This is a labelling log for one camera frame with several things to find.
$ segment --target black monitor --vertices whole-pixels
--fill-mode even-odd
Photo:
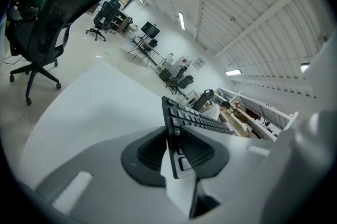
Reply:
[[[146,24],[142,27],[142,31],[151,39],[156,37],[156,35],[160,32],[160,30],[153,26],[150,22],[146,22]]]

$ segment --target corrugated metal ceiling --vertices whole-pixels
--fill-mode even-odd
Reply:
[[[314,97],[300,66],[312,60],[330,35],[327,23],[334,22],[324,1],[146,1],[177,25],[182,12],[187,34],[216,57],[223,72],[242,71],[230,77],[233,83]]]

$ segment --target white tabletop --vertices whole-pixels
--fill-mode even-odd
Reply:
[[[97,142],[164,125],[159,96],[101,63],[43,113],[23,149],[17,176],[35,189],[51,171]]]

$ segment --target black keyboard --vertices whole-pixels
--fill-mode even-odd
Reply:
[[[195,126],[218,133],[230,132],[221,122],[204,116],[198,111],[183,106],[167,97],[162,97],[162,107],[169,137],[168,143],[171,163],[175,164],[175,167],[173,167],[173,175],[176,179],[183,178],[193,173],[193,170],[180,145],[180,126]]]

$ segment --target glossy floor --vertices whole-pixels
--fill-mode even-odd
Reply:
[[[104,34],[106,42],[94,40],[94,35],[85,34],[85,30],[93,26],[93,17],[84,14],[72,26],[70,37],[64,54],[58,59],[58,67],[54,64],[45,66],[51,74],[57,77],[62,84],[62,89],[57,90],[55,82],[38,74],[33,82],[30,98],[32,104],[26,105],[25,91],[28,76],[15,75],[15,81],[10,83],[9,72],[29,64],[24,58],[10,57],[5,61],[17,63],[8,65],[2,63],[0,68],[0,127],[1,140],[10,166],[15,170],[22,149],[40,116],[51,102],[78,76],[90,69],[95,64],[105,61],[123,74],[132,78],[154,94],[172,99],[172,95],[165,88],[155,70],[146,66],[146,60],[141,56],[133,59],[133,54],[127,52],[132,44],[121,35],[112,33]]]

